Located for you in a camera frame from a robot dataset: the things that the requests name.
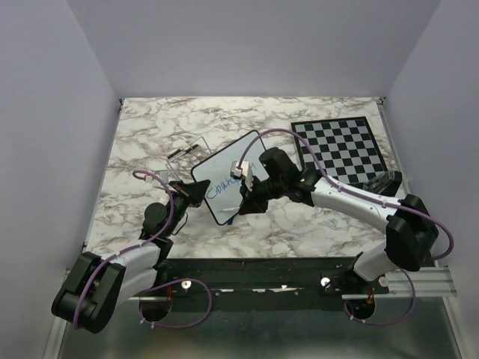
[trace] metal bracket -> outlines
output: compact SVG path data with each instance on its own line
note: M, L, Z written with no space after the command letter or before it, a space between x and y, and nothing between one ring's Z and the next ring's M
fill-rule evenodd
M456 297L457 291L452 281L448 267L426 267L420 271L410 271L416 297L418 298L441 298ZM386 273L389 293L378 294L374 298L410 298L412 290L409 281L401 271ZM366 299L367 295L346 294L344 300Z

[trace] cable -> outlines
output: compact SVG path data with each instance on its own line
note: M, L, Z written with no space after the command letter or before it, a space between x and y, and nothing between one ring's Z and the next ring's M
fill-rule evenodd
M384 322L384 323L366 322L365 320L361 320L361 319L358 319L358 318L354 317L354 315L352 314L352 311L350 312L350 310L348 309L348 306L350 306L351 303L349 301L344 301L344 312L347 314L347 316L350 318L350 320L353 320L357 323L372 325L372 326L375 326L375 327L387 327L388 325L395 325L395 324L401 323L403 320L408 319L411 316L412 312L414 312L414 309L416 307L416 301L417 301L416 289L415 289L414 283L412 282L412 279L409 276L409 274L407 273L407 271L405 271L403 269L400 269L400 270L404 273L404 275L406 275L407 280L409 281L409 285L411 286L411 291L412 291L411 307L409 307L407 312L405 312L404 315L401 316L399 319L393 320L391 322Z
M144 174L145 177L139 177L138 174ZM111 262L115 258L118 258L120 255L125 254L125 253L130 252L130 251L133 251L137 248L141 248L143 245L146 245L147 243L150 243L154 239L161 236L162 233L165 232L165 230L170 226L171 221L173 220L173 211L174 211L174 203L173 202L174 202L174 199L173 199L173 193L171 193L171 190L167 186L167 184L164 183L157 175L152 174L152 173L147 172L147 171L133 171L133 176L138 180L144 180L146 178L146 176L152 176L155 180L157 180L158 182L161 183L161 185L163 186L163 188L165 189L166 193L168 194L168 196L170 198L170 214L168 216L168 219L167 219L165 225L163 226L163 228L161 230L159 230L159 232L157 234L151 236L151 238L149 238L148 240L141 243L141 245L132 245L130 247L126 247L126 248L122 249L121 251L117 252L116 254L112 254L110 257L107 257L105 260L103 260L95 268L95 270L93 271L91 276L88 278L88 281L85 284L85 288L83 288L82 294L80 294L78 303L76 304L75 313L73 314L73 321L72 321L73 327L75 329L79 329L78 320L79 320L79 316L80 316L80 311L82 309L83 301L85 300L85 297L88 294L88 290L90 289L91 284L93 284L95 278L97 277L98 273L100 273L100 271L103 269L103 267L105 267L109 262Z
M153 327L168 328L168 329L186 329L186 328L191 328L191 327L194 327L194 326L202 323L211 313L211 307L213 305L213 297L211 296L210 288L208 288L208 286L205 283L203 283L201 280L193 279L193 278L176 279L176 280L173 280L171 282L167 282L165 284L162 284L161 286L155 286L153 288L149 288L149 289L145 290L144 292L153 292L155 290L165 288L166 286L171 286L173 284L181 283L185 280L189 280L191 282L198 283L198 284L202 285L202 287L207 291L207 294L208 294L208 308L207 308L207 311L204 312L204 315L200 319L198 319L197 321L195 321L193 323L182 324L182 325L168 325L168 324L161 324L161 323L157 323L157 322L149 322L143 316L143 308L140 307L138 309L138 312L140 313L140 317L141 317L141 322L140 323L143 324L144 322L146 322L147 324L151 325L152 329L153 329Z
M328 183L330 185L332 185L333 187L335 188L339 188L339 185L333 181L331 179L331 177L326 173L326 171L324 170L324 168L321 166L321 163L320 163L320 160L316 157L316 154L314 153L313 149L311 148L310 144L303 138L301 137L300 135L298 135L297 133L293 132L293 131L290 131L289 129L267 129L266 131L260 133L257 137L253 138L253 140L251 141L251 143L246 147L245 149L245 152L243 152L243 154L241 155L241 158L239 159L239 162L238 162L238 165L237 165L237 168L238 169L241 169L241 164L243 162L243 160L245 159L246 157L246 153L248 153L248 151L251 149L251 147L253 146L253 144L259 140L261 137L263 137L264 135L267 135L269 133L272 133L272 132L286 132L286 133L289 133L290 135L293 135L295 136L296 138L298 138L305 146L306 148L308 148L308 151L309 153L313 156L313 160L314 160L314 164L318 167L318 169L320 170L320 173L321 175L326 178L326 180L328 181ZM451 254L452 250L454 249L454 237L452 235L452 233L450 232L450 230L441 222L441 221L437 221L436 219L432 218L430 215L426 215L425 213L423 212L419 212L418 210L416 209L412 209L412 208L409 208L409 207L406 207L406 206L401 206L399 204L394 204L394 203L383 203L381 200L377 200L376 198L372 198L372 197L369 197L365 194L361 194L361 193L357 193L357 192L354 192L354 191L351 191L350 189L348 188L344 188L342 187L341 188L341 191L344 191L346 192L347 194L351 194L352 196L354 197L357 197L357 198L360 198L362 200L367 200L371 203L375 203L375 204L380 204L380 205L384 205L386 207L389 207L389 208L394 208L394 209L399 209L401 211L405 211L405 212L409 212L409 213L412 213L413 215L417 215L421 218L424 218L428 221L431 221L433 222L434 224L438 225L439 227L442 228L442 230L444 230L444 232L446 233L446 235L448 236L449 238L449 246L448 246L448 249L438 255L438 256L435 256L435 257L432 257L432 260L440 260L442 258L445 258L447 257L449 254Z

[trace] white wire stand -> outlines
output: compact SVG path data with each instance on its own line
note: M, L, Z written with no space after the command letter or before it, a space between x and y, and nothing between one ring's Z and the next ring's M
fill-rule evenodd
M197 163L211 156L213 151L203 136L196 138L185 146L168 155L166 170L177 181L192 180L190 170Z

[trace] checkerboard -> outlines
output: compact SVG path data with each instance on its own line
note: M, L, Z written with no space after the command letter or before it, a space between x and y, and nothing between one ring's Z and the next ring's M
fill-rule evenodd
M367 182L387 171L366 117L291 123L306 139L329 176L344 183ZM313 156L295 138L303 168L314 166Z

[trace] marble table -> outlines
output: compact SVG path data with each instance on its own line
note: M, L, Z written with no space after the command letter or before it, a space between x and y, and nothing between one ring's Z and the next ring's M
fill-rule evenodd
M365 116L389 169L397 169L376 102L371 98L185 97L126 99L87 250L117 251L137 242L146 206L168 196L131 175L135 169L163 168L166 156L202 135L212 150L256 129L290 129L306 120ZM285 150L299 165L292 136L263 138L266 147ZM236 217L218 226L207 206L189 210L187 225L176 236L169 257L333 257L354 256L384 240L367 224L330 209L272 201L262 215Z

